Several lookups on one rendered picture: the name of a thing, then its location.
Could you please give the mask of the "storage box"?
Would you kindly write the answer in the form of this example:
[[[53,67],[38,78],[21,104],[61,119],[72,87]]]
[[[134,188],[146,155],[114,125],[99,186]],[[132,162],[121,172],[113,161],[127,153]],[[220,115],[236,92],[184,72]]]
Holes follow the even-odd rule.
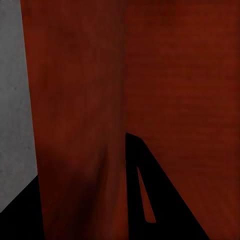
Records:
[[[129,240],[127,133],[209,240],[240,240],[240,0],[20,5],[44,240]]]

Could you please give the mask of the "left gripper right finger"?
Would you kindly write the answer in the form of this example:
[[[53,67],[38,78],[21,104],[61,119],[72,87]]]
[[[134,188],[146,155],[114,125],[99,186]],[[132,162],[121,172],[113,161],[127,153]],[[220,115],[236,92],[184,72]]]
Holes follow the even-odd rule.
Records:
[[[129,240],[210,240],[145,142],[125,135]],[[156,223],[145,220],[139,168]]]

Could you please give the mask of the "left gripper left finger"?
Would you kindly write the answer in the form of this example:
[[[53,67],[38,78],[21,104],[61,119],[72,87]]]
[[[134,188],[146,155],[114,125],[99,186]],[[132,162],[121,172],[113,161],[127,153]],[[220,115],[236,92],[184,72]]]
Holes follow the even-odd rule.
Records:
[[[45,240],[38,175],[0,213],[0,240]]]

